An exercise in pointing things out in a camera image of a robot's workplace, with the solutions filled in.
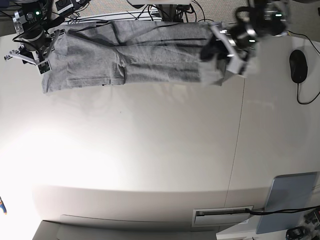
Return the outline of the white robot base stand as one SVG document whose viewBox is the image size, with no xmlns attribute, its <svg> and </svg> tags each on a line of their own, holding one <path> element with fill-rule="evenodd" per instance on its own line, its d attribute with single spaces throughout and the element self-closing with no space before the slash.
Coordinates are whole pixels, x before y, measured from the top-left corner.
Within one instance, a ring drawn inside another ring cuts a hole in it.
<svg viewBox="0 0 320 240">
<path fill-rule="evenodd" d="M 183 23 L 189 21 L 188 14 L 194 14 L 196 11 L 192 6 L 191 0 L 127 0 L 135 9 L 142 9 L 142 13 L 147 11 L 150 19 L 159 17 L 162 22 Z"/>
</svg>

